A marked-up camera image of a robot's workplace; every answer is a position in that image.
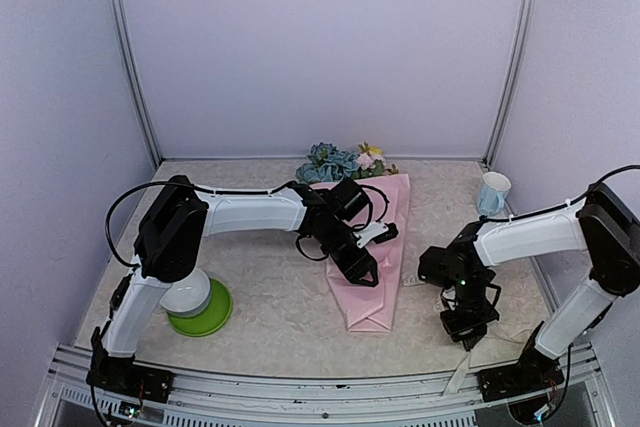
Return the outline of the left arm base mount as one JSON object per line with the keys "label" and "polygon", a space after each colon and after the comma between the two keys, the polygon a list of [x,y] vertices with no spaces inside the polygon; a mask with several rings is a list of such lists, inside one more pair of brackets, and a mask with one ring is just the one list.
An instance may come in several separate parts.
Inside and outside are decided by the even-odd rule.
{"label": "left arm base mount", "polygon": [[124,396],[166,404],[173,385],[171,371],[138,364],[91,367],[86,382],[93,387]]}

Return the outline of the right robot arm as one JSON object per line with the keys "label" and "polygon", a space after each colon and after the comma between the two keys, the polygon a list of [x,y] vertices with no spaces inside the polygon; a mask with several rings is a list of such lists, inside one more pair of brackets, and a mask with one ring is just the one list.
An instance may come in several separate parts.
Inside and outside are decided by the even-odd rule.
{"label": "right robot arm", "polygon": [[421,254],[418,278],[452,290],[452,306],[441,314],[454,342],[473,347],[498,319],[497,266],[521,259],[575,254],[590,265],[551,317],[532,333],[511,373],[523,391],[535,389],[572,342],[597,324],[613,303],[639,287],[639,218],[604,183],[594,183],[577,199],[521,216],[482,217],[463,227],[445,247]]}

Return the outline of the blue fake flower bunch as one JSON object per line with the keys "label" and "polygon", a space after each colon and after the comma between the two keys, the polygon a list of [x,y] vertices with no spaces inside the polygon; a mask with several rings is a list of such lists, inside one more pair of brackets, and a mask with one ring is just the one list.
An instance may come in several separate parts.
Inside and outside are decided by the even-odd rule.
{"label": "blue fake flower bunch", "polygon": [[340,182],[358,171],[357,157],[355,152],[341,150],[331,143],[314,144],[308,161],[296,169],[296,179],[306,184]]}

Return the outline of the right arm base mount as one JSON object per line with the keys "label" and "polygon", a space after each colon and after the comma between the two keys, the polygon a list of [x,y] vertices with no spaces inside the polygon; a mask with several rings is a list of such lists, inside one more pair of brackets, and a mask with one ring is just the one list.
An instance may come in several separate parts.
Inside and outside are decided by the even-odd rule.
{"label": "right arm base mount", "polygon": [[478,381],[483,401],[492,402],[562,384],[565,377],[557,362],[542,366],[515,363],[483,369]]}

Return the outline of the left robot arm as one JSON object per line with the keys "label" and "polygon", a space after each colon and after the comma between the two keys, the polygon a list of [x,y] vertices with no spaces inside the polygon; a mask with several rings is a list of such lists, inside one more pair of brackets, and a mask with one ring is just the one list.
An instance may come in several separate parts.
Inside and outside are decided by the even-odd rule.
{"label": "left robot arm", "polygon": [[369,216],[368,187],[350,178],[330,189],[296,181],[267,190],[229,190],[198,186],[184,175],[158,182],[161,191],[141,219],[127,262],[128,274],[110,300],[106,324],[92,338],[92,371],[115,389],[133,390],[140,381],[135,353],[142,331],[162,306],[179,333],[204,337],[229,318],[232,300],[220,282],[196,266],[203,238],[239,231],[281,230],[319,243],[351,284],[375,287],[378,267],[367,246],[380,243],[393,227]]}

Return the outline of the pale pink fake flower stem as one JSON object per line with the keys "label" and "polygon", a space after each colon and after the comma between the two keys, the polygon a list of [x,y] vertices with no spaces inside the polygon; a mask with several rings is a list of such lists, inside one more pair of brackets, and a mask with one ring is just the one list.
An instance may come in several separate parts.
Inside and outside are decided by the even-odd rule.
{"label": "pale pink fake flower stem", "polygon": [[358,179],[366,179],[371,177],[390,176],[399,174],[399,169],[394,163],[389,163],[384,155],[382,157],[371,157],[368,154],[368,147],[372,145],[363,142],[358,145],[359,154],[356,162],[359,166],[356,177]]}

